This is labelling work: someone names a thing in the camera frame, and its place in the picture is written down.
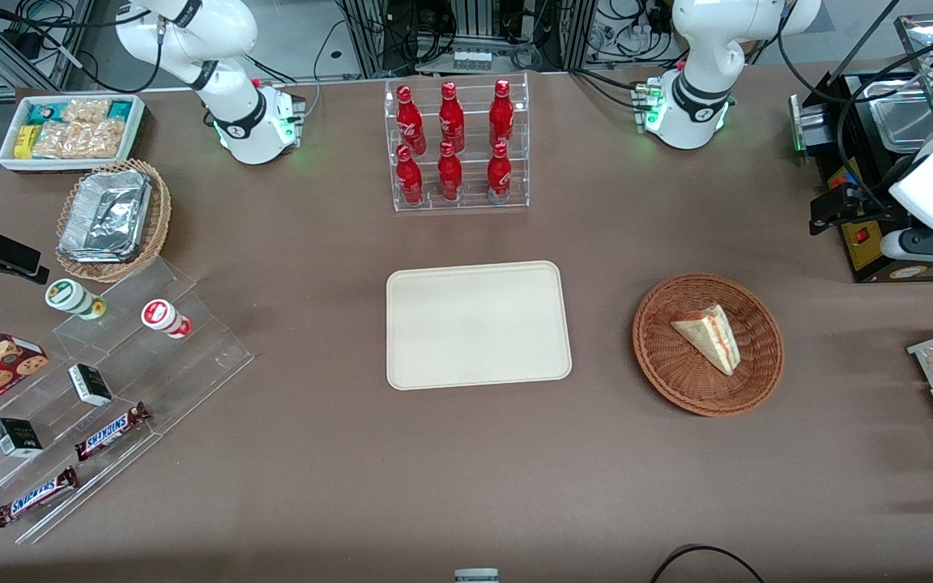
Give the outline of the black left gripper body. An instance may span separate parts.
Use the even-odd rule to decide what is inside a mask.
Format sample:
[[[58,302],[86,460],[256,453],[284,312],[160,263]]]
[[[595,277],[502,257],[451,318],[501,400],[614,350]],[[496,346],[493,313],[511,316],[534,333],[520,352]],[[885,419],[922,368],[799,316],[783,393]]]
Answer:
[[[891,207],[862,189],[833,188],[827,192],[827,226],[891,219]]]

